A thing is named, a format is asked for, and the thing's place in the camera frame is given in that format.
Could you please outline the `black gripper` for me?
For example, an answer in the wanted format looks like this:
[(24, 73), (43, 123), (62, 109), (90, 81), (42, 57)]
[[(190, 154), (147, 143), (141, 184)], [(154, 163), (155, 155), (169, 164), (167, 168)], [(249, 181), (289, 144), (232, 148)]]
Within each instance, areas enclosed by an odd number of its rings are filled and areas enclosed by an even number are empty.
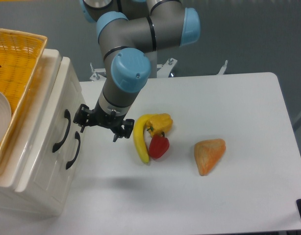
[(107, 114), (100, 105), (90, 110), (86, 104), (81, 104), (75, 113), (73, 123), (80, 127), (83, 133), (87, 126), (100, 126), (110, 129), (114, 133), (113, 142), (117, 139), (129, 139), (134, 128), (134, 119), (125, 119), (125, 115), (113, 116)]

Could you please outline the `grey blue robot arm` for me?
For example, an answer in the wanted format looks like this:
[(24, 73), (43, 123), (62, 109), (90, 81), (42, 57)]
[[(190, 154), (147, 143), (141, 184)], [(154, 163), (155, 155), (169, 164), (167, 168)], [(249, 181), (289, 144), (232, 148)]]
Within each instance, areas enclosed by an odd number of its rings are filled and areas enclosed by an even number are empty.
[(80, 5), (86, 19), (96, 23), (106, 81), (94, 109), (80, 105), (74, 123), (110, 129), (114, 139), (129, 138), (134, 120), (126, 114), (156, 68), (147, 53), (196, 42), (199, 15), (178, 0), (135, 0), (131, 7), (143, 12), (132, 15), (119, 0), (82, 0)]

